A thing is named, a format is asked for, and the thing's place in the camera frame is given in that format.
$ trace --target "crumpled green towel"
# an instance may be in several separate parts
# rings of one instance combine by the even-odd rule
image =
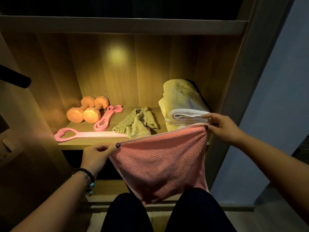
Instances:
[[[126,134],[128,138],[139,138],[151,136],[147,127],[157,130],[151,111],[147,107],[134,109],[123,121],[116,125],[112,130],[116,133]]]

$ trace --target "dumbbell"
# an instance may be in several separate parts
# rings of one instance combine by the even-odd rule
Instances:
[[[81,107],[72,107],[67,113],[66,116],[69,121],[73,123],[80,123],[83,119],[83,113],[88,107],[95,106],[95,99],[91,96],[84,97],[81,101]]]
[[[88,123],[96,123],[100,118],[100,109],[105,109],[109,105],[109,100],[107,97],[99,96],[95,99],[95,107],[90,107],[83,113],[83,118]]]

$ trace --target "black leggings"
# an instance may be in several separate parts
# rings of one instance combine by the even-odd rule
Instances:
[[[123,193],[110,204],[101,231],[153,229],[141,201],[131,193]],[[165,231],[236,232],[218,202],[210,193],[200,188],[192,188],[181,195]]]

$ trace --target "person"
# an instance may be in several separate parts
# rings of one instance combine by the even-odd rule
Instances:
[[[272,182],[283,198],[309,224],[309,165],[242,132],[227,116],[209,113],[209,131],[244,152]],[[116,145],[84,149],[81,168],[96,177]],[[12,231],[62,231],[87,189],[82,172],[58,188]],[[176,203],[166,231],[236,231],[210,193],[200,188],[185,191]],[[101,231],[153,231],[143,204],[131,193],[111,203]]]

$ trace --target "gray wall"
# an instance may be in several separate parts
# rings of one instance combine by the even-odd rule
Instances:
[[[289,155],[308,135],[309,0],[295,0],[240,128]],[[231,147],[211,193],[221,203],[252,204],[268,183]]]

